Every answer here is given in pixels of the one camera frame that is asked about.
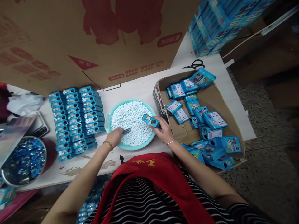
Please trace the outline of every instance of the person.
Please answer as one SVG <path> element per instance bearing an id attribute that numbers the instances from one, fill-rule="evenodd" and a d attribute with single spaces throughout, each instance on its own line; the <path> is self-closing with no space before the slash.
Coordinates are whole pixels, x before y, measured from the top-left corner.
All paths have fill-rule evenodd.
<path id="1" fill-rule="evenodd" d="M 150 128 L 185 169 L 167 153 L 133 157 L 113 173 L 98 208 L 85 223 L 269 223 L 220 176 L 192 156 L 174 138 L 163 118 L 154 118 L 161 129 Z M 43 224 L 76 223 L 103 161 L 120 143 L 122 132 L 123 128 L 117 128 L 107 135 L 55 202 Z"/>

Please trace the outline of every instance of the silver bracelet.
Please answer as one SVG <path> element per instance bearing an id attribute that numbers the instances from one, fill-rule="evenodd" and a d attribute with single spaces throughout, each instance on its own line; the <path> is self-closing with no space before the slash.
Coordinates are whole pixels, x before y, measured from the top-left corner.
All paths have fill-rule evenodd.
<path id="1" fill-rule="evenodd" d="M 170 143 L 172 143 L 174 140 L 175 140 L 175 138 L 174 138 Z M 164 145 L 169 145 L 170 143 L 167 143 L 167 144 L 164 144 L 164 143 L 163 143 L 163 144 L 164 144 Z"/>

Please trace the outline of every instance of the red apron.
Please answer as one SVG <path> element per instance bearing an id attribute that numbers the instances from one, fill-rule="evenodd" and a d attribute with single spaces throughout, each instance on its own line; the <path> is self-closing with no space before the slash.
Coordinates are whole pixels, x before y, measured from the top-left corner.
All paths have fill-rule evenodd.
<path id="1" fill-rule="evenodd" d="M 126 163 L 120 165 L 114 172 L 111 180 L 105 186 L 101 202 L 93 223 L 98 223 L 104 204 L 107 200 L 108 193 L 112 187 L 114 178 L 120 174 L 130 174 L 118 187 L 115 193 L 111 207 L 102 223 L 109 223 L 112 217 L 113 208 L 123 184 L 133 177 L 145 177 L 151 180 L 156 186 L 172 197 L 180 206 L 187 222 L 215 224 L 212 217 L 202 206 L 200 201 L 192 192 L 190 185 L 180 171 L 173 158 L 167 153 L 150 153 L 133 157 Z"/>

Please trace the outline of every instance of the table surface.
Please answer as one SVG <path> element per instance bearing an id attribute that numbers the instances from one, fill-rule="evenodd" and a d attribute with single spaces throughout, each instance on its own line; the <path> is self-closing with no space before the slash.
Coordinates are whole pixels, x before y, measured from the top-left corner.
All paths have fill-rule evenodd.
<path id="1" fill-rule="evenodd" d="M 181 46 L 170 69 L 141 77 L 126 83 L 122 83 L 120 88 L 107 88 L 110 89 L 109 91 L 106 91 L 107 89 L 105 89 L 104 91 L 99 90 L 98 92 L 101 96 L 102 104 L 104 105 L 104 115 L 106 115 L 118 102 L 129 98 L 136 98 L 145 101 L 153 108 L 156 114 L 159 114 L 152 95 L 156 82 L 163 77 L 171 76 L 185 71 L 191 71 L 192 69 L 182 69 L 182 67 L 191 65 L 195 59 L 197 58 L 195 58 L 193 54 L 193 49 L 189 37 L 186 35 L 181 43 Z M 200 59 L 203 60 L 204 65 L 206 66 L 205 68 L 209 72 L 217 76 L 215 84 L 222 94 L 222 97 L 229 107 L 231 113 L 233 114 L 241 131 L 243 140 L 246 141 L 256 138 L 247 113 L 244 110 L 244 107 L 231 82 L 231 79 L 220 55 L 216 54 L 201 57 Z M 43 115 L 50 129 L 50 131 L 44 136 L 44 138 L 48 138 L 54 142 L 57 142 L 52 109 L 50 107 L 48 99 L 46 99 L 41 106 L 40 113 Z M 96 134 L 96 141 L 99 145 L 101 145 L 101 143 L 106 139 L 106 136 L 106 132 Z M 166 152 L 171 154 L 170 149 L 165 146 L 157 138 L 157 136 L 154 137 L 149 145 L 140 150 L 126 151 L 116 147 L 107 156 L 98 175 L 103 175 L 115 171 L 121 164 L 120 156 L 123 156 L 124 161 L 127 161 L 137 155 L 155 152 Z M 56 159 L 53 165 L 35 182 L 28 186 L 18 188 L 17 191 L 27 191 L 70 182 L 89 162 L 94 153 L 95 150 L 88 151 L 86 153 L 83 153 L 81 156 L 77 156 L 63 163 L 59 163 L 58 159 Z"/>

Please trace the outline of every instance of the black scissors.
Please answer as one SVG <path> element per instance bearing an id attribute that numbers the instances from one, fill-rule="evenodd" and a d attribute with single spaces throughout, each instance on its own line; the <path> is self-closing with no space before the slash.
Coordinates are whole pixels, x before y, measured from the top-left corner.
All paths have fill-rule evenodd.
<path id="1" fill-rule="evenodd" d="M 183 67 L 183 68 L 193 68 L 194 70 L 197 70 L 197 67 L 202 67 L 202 68 L 205 68 L 205 65 L 203 64 L 203 61 L 202 60 L 200 60 L 200 59 L 196 59 L 193 63 L 192 63 L 192 65 L 190 65 L 190 66 L 187 66 L 187 67 Z"/>

